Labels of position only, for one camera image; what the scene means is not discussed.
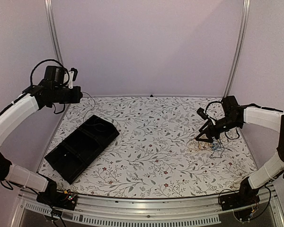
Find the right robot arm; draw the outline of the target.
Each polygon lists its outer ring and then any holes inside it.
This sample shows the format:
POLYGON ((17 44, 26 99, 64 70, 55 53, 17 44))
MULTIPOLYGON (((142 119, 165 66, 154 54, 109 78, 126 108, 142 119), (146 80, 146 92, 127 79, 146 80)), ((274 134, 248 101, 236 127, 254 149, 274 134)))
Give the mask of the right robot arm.
POLYGON ((235 128, 243 129, 245 141, 253 152, 261 151, 254 157, 258 170, 240 183, 235 202, 246 206, 258 190, 276 180, 284 178, 284 110, 259 106, 255 103, 240 105, 235 96, 227 96, 217 101, 221 104, 223 117, 215 120, 208 114, 208 108, 199 108, 197 114, 205 121, 199 129, 196 141, 212 143, 222 133, 235 128))

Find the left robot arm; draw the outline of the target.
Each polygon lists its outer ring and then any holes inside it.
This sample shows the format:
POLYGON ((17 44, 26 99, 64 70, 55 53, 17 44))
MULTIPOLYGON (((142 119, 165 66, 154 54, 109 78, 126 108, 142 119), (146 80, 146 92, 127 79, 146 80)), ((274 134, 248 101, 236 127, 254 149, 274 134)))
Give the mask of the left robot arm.
MULTIPOLYGON (((51 61, 56 65, 46 67, 44 78, 39 84, 35 85, 30 81, 29 87, 0 112, 0 147, 26 118, 42 108, 52 108, 55 104, 77 104, 82 99, 81 88, 73 84, 77 78, 77 69, 68 70, 60 62, 52 59, 43 60, 38 65, 51 61)), ((51 182, 48 179, 13 164, 1 152, 0 181, 42 192, 42 197, 50 205, 57 205, 61 201, 60 193, 50 187, 51 182)))

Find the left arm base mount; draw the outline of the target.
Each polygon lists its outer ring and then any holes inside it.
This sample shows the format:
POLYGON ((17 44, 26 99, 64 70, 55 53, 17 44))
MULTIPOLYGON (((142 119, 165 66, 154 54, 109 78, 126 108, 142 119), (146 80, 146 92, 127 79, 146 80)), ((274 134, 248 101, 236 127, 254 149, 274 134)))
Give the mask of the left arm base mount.
POLYGON ((36 201, 46 204, 50 207, 56 207, 66 210, 75 210, 77 204, 77 192, 70 190, 39 192, 36 201))

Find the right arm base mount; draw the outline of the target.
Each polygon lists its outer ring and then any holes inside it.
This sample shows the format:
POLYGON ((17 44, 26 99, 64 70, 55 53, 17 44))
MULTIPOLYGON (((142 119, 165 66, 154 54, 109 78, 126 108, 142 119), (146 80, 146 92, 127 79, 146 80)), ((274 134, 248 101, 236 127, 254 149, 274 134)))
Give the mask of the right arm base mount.
POLYGON ((233 210, 260 202, 257 191, 251 193, 232 192, 218 196, 218 203, 223 211, 233 210))

